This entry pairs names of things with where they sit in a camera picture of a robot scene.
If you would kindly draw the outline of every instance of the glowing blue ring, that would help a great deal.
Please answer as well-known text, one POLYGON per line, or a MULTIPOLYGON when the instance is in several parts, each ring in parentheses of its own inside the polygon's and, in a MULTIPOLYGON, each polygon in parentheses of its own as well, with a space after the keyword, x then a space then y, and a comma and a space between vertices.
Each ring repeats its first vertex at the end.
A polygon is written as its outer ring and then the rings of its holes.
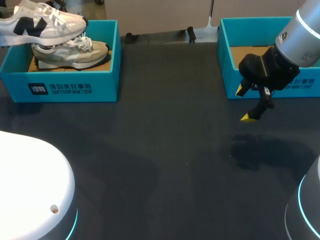
POLYGON ((299 20, 299 22, 301 23, 301 25, 309 32, 311 33, 313 36, 315 36, 317 39, 320 39, 320 34, 315 32, 314 30, 311 29, 311 27, 309 27, 305 21, 303 21, 303 19, 301 18, 300 14, 299 14, 299 10, 296 11, 296 18, 299 20))
POLYGON ((309 228, 312 230, 312 232, 320 239, 320 235, 319 233, 317 233, 317 231, 311 226, 310 222, 308 221, 303 209, 302 209, 302 206, 301 206, 301 201, 300 201, 300 188, 301 188, 301 185, 302 185, 302 182, 303 180, 305 179, 305 176, 302 178, 301 182, 300 182, 300 185, 299 185, 299 189, 298 189, 298 202, 299 202, 299 207, 300 207, 300 211, 302 213, 302 216, 306 222, 306 224, 309 226, 309 228))
POLYGON ((75 230, 75 226, 76 226, 76 223, 77 223, 77 218, 78 218, 78 209, 76 209, 76 215, 75 215, 75 220, 74 220, 73 227, 72 227, 69 235, 66 237, 65 240, 68 240, 71 237, 71 234, 73 233, 73 231, 75 230))

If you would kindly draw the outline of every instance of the logo on box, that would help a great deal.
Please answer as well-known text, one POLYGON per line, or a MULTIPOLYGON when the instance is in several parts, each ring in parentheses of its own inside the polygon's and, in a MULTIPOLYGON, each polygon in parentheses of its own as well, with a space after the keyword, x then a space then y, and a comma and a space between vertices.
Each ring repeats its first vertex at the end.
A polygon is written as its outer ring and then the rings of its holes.
POLYGON ((48 95, 48 91, 44 83, 29 83, 28 86, 33 95, 48 95))

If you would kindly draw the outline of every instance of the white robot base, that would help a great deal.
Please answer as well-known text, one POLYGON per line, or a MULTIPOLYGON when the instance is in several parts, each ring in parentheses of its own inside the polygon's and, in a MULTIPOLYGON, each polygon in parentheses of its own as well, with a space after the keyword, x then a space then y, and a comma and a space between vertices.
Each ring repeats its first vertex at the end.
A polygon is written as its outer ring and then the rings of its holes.
POLYGON ((320 157, 318 156, 285 208, 290 240, 320 239, 320 157))
POLYGON ((1 240, 75 238, 74 174, 51 144, 0 131, 0 196, 1 240))

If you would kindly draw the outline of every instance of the shoe sole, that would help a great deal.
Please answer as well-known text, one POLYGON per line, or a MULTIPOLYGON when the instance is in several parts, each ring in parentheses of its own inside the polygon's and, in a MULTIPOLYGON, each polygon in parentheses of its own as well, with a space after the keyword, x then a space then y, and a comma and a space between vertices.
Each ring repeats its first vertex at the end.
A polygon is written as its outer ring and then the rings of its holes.
POLYGON ((35 65, 39 70, 53 70, 53 69, 74 69, 77 71, 91 69, 101 66, 110 60, 110 55, 97 59, 96 61, 88 63, 75 63, 75 62, 57 62, 57 61, 41 61, 37 58, 34 59, 35 65))
POLYGON ((1 34, 0 32, 0 47, 8 47, 8 46, 17 46, 17 45, 23 45, 23 44, 39 44, 42 46, 54 46, 63 44, 65 42, 70 41, 71 39, 74 39, 78 36, 80 36, 82 33, 84 33, 87 29, 87 26, 89 25, 88 20, 83 17, 83 20, 86 23, 86 28, 84 30, 75 32, 73 34, 57 37, 57 38, 41 38, 36 36, 29 36, 29 35, 12 35, 12 36, 6 36, 6 34, 1 34))

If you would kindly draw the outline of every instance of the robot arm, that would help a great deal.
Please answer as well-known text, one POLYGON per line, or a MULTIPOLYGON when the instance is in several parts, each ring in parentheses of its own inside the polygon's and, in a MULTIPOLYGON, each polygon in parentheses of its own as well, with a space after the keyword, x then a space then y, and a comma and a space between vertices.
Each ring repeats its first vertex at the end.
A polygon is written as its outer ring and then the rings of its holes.
POLYGON ((306 0, 295 16, 275 39, 264 55, 246 55, 239 64, 243 80, 236 92, 242 97, 256 85, 260 94, 258 105, 241 119, 259 120, 267 108, 273 108, 272 92, 282 90, 300 72, 320 58, 320 2, 306 0))

